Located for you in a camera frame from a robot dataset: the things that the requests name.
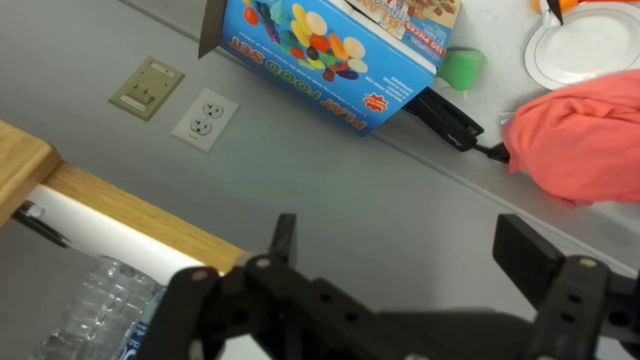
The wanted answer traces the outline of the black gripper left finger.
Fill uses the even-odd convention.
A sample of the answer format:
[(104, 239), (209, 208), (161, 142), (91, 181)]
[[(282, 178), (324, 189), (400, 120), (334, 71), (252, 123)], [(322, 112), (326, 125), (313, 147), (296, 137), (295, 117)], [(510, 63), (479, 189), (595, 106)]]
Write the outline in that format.
[(214, 269), (187, 269), (173, 277), (135, 360), (189, 360), (193, 349), (213, 355), (224, 346), (235, 312), (238, 326), (251, 323), (251, 310), (265, 310), (267, 301), (246, 287), (246, 269), (235, 266), (226, 277)]

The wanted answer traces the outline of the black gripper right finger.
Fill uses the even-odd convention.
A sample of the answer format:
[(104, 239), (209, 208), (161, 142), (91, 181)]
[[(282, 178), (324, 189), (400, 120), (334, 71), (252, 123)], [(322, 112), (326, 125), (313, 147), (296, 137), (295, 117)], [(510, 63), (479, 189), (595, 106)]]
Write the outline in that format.
[(595, 360), (600, 339), (640, 360), (640, 277), (563, 255), (516, 214), (497, 218), (492, 258), (536, 310), (525, 360)]

